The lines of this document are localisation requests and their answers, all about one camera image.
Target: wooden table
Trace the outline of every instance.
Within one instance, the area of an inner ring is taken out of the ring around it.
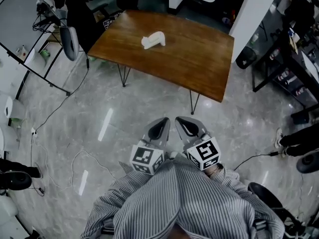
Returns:
[[[144,50],[142,37],[156,31],[165,34],[166,46],[159,44]],[[206,25],[169,14],[127,10],[103,33],[88,55],[222,102],[233,46],[233,37]],[[123,86],[127,76],[121,77]]]

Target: white box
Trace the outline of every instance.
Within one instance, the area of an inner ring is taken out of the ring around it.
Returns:
[[[187,158],[201,171],[219,163],[220,154],[219,146],[214,137],[187,149]]]
[[[134,170],[154,175],[163,162],[163,150],[133,145],[130,163]]]

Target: marble floor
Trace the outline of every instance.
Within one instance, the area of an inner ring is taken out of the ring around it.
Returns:
[[[75,90],[86,73],[85,59],[82,54],[76,62],[70,62],[61,54],[48,79]],[[32,162],[40,165],[44,175],[43,179],[35,180],[35,186],[43,188],[45,196],[40,197],[33,189],[9,193],[18,206],[22,223],[28,230],[36,228],[47,239],[79,238],[93,202],[107,192],[113,177],[124,175],[118,161],[128,163],[132,145],[139,140],[145,125],[161,117],[174,121],[176,116],[190,116],[187,89],[136,70],[130,72],[128,85],[123,88],[116,64],[95,60],[90,65],[81,88],[49,118],[34,138]],[[63,92],[29,75],[19,98],[27,108],[27,119],[17,129],[19,151],[10,153],[9,160],[30,164],[31,128],[39,127],[64,98]],[[216,137],[222,162],[235,168],[252,155],[271,151],[279,126],[284,133],[297,130],[290,114],[300,108],[271,84],[253,93],[251,68],[242,70],[233,64],[223,102],[201,96],[193,117],[201,120]],[[99,141],[109,109],[114,112],[103,140]],[[182,150],[173,123],[167,149]],[[70,187],[72,160],[81,150],[97,158],[112,175],[81,152],[74,160],[73,186]],[[288,210],[307,221],[319,204],[319,185],[316,173],[303,175],[302,179],[296,170],[297,159],[255,157],[238,172],[242,180],[265,185]],[[88,178],[83,194],[79,195],[84,170],[88,171]]]

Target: person's arm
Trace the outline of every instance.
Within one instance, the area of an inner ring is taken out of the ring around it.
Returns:
[[[124,202],[141,186],[143,186],[151,176],[136,171],[131,171],[121,179],[116,180],[110,186],[108,193],[99,197],[93,204],[93,210],[89,216],[85,230],[81,239],[93,239],[101,234],[104,227],[113,224],[113,217],[122,207]]]
[[[279,217],[256,195],[246,189],[239,181],[239,174],[226,168],[218,169],[210,179],[235,191],[242,199],[249,202],[255,209],[255,219],[262,219],[268,223],[272,238],[282,238],[285,232],[283,222]]]

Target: gray striped shirt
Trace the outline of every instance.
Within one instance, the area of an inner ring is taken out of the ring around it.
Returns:
[[[284,225],[238,173],[225,168],[208,178],[182,155],[166,160],[154,176],[121,164],[126,176],[95,201],[82,239],[98,238],[114,225],[114,238],[166,238],[179,225],[190,238],[255,238],[256,219],[269,238],[282,238]]]

